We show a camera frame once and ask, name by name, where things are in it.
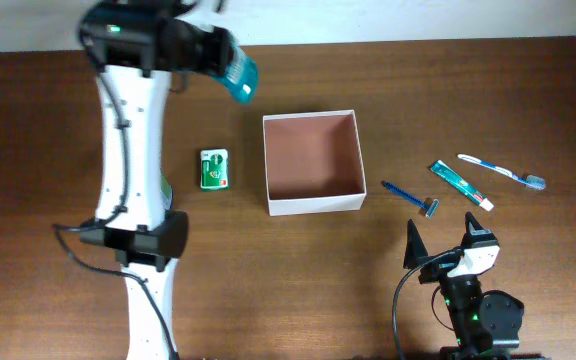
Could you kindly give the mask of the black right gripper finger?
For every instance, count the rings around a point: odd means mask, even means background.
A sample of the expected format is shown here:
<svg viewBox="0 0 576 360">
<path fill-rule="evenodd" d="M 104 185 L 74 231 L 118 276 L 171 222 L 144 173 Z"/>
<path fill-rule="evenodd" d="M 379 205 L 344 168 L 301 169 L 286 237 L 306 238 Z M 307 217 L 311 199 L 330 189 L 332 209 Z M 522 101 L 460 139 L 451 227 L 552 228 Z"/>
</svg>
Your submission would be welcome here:
<svg viewBox="0 0 576 360">
<path fill-rule="evenodd" d="M 428 251 L 412 219 L 407 222 L 407 240 L 403 268 L 412 270 L 429 259 Z"/>
<path fill-rule="evenodd" d="M 479 248 L 494 245 L 494 234 L 484 229 L 471 212 L 465 214 L 466 232 L 461 241 L 462 248 Z"/>
</svg>

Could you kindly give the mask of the blue mouthwash bottle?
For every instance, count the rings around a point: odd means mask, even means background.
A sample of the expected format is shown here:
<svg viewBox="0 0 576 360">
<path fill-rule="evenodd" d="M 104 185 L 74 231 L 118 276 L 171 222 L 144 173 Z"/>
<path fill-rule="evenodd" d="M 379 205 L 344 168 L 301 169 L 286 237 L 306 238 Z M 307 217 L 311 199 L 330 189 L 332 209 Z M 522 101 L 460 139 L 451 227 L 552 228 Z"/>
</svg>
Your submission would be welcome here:
<svg viewBox="0 0 576 360">
<path fill-rule="evenodd" d="M 257 64 L 241 47 L 235 45 L 225 73 L 215 80 L 228 90 L 234 100 L 248 104 L 255 97 L 259 83 Z"/>
</svg>

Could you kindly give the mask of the clear purple soap bottle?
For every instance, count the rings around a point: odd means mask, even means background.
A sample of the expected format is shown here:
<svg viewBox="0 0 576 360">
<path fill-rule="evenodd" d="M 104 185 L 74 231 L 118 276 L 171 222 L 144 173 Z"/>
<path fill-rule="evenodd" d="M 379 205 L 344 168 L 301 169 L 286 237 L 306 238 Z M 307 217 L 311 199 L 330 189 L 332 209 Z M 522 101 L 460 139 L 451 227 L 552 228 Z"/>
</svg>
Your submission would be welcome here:
<svg viewBox="0 0 576 360">
<path fill-rule="evenodd" d="M 173 199 L 174 199 L 174 192 L 172 186 L 168 182 L 167 178 L 164 174 L 161 174 L 161 184 L 160 184 L 160 192 L 162 197 L 162 204 L 166 211 L 172 209 L 173 206 Z"/>
</svg>

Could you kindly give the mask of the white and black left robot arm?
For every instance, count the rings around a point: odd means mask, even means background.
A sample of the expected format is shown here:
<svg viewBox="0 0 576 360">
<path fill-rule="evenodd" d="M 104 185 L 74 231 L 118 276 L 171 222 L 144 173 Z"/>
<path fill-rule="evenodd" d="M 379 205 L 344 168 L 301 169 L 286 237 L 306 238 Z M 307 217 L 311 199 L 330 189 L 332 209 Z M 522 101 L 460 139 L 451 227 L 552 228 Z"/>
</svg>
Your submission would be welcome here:
<svg viewBox="0 0 576 360">
<path fill-rule="evenodd" d="M 173 206 L 162 169 L 163 120 L 174 75 L 215 79 L 238 102 L 258 85 L 257 67 L 214 22 L 221 1 L 102 1 L 78 25 L 96 74 L 103 122 L 102 186 L 81 241 L 115 254 L 126 284 L 132 359 L 175 359 L 174 274 L 189 218 Z"/>
</svg>

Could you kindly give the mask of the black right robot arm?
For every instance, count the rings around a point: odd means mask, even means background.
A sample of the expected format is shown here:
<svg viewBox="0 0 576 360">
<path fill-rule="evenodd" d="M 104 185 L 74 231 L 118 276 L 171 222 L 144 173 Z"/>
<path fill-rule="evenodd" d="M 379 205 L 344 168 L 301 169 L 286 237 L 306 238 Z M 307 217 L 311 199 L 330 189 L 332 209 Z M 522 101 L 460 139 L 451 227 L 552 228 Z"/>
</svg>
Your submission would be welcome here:
<svg viewBox="0 0 576 360">
<path fill-rule="evenodd" d="M 443 347 L 441 359 L 509 359 L 519 347 L 524 304 L 501 290 L 484 292 L 479 276 L 491 270 L 500 252 L 497 237 L 465 214 L 465 233 L 453 249 L 431 256 L 413 221 L 407 222 L 403 268 L 419 272 L 421 284 L 438 285 L 449 313 L 455 347 Z"/>
</svg>

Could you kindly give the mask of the blue disposable razor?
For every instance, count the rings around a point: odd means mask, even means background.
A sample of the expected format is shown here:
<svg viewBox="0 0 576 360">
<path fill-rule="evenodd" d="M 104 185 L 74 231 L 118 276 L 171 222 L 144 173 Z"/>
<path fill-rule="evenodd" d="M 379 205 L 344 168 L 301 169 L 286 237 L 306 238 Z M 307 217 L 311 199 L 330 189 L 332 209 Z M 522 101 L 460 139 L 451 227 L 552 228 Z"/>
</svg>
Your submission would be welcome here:
<svg viewBox="0 0 576 360">
<path fill-rule="evenodd" d="M 437 208 L 439 206 L 438 199 L 430 199 L 422 201 L 421 199 L 395 186 L 391 182 L 381 181 L 381 185 L 392 194 L 399 196 L 405 199 L 406 201 L 410 202 L 411 204 L 417 206 L 420 209 L 420 213 L 426 218 L 431 218 L 437 211 Z"/>
</svg>

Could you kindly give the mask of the green toothpaste tube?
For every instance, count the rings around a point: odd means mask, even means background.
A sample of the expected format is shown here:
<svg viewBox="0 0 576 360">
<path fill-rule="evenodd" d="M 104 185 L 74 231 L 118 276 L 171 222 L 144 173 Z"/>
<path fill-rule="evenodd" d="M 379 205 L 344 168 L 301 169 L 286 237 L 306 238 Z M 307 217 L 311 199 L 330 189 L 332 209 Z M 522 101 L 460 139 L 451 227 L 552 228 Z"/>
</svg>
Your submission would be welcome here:
<svg viewBox="0 0 576 360">
<path fill-rule="evenodd" d="M 479 192 L 470 182 L 466 181 L 442 160 L 435 161 L 430 166 L 430 171 L 458 190 L 475 205 L 483 208 L 487 212 L 490 212 L 494 208 L 494 204 L 486 196 Z"/>
</svg>

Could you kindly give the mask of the blue and white toothbrush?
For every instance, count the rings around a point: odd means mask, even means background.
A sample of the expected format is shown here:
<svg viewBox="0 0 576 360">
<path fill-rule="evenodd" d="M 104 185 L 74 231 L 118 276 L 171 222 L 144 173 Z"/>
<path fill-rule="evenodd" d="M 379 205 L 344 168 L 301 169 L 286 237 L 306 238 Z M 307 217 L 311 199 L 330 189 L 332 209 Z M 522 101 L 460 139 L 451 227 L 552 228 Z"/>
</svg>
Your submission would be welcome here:
<svg viewBox="0 0 576 360">
<path fill-rule="evenodd" d="M 546 182 L 543 178 L 537 177 L 535 175 L 527 175 L 525 177 L 519 177 L 518 175 L 514 174 L 512 171 L 494 165 L 492 163 L 486 162 L 484 160 L 481 160 L 477 157 L 471 156 L 471 155 L 467 155 L 467 154 L 458 154 L 457 158 L 471 163 L 471 164 L 475 164 L 478 166 L 481 166 L 483 168 L 486 168 L 488 170 L 494 171 L 496 173 L 499 173 L 503 176 L 506 176 L 518 183 L 523 184 L 526 188 L 532 189 L 532 190 L 537 190 L 537 191 L 543 191 L 546 189 Z"/>
</svg>

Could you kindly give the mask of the green soap bar box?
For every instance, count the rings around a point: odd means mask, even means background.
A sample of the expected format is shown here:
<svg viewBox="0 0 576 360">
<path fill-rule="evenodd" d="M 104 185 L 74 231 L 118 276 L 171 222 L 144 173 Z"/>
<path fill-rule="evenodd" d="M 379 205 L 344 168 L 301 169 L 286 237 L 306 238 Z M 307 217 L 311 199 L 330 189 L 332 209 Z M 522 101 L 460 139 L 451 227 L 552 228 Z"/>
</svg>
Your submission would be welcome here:
<svg viewBox="0 0 576 360">
<path fill-rule="evenodd" d="M 228 189 L 229 153 L 226 149 L 207 149 L 200 152 L 202 191 L 219 191 Z"/>
</svg>

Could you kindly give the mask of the white cardboard box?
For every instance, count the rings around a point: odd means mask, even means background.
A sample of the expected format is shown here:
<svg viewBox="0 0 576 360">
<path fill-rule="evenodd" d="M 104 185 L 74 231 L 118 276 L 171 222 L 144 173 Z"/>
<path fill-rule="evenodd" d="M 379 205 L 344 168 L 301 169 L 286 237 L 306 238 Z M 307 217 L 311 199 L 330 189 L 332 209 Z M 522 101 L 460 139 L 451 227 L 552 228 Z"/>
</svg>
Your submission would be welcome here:
<svg viewBox="0 0 576 360">
<path fill-rule="evenodd" d="M 359 210 L 367 196 L 352 110 L 262 117 L 271 216 Z"/>
</svg>

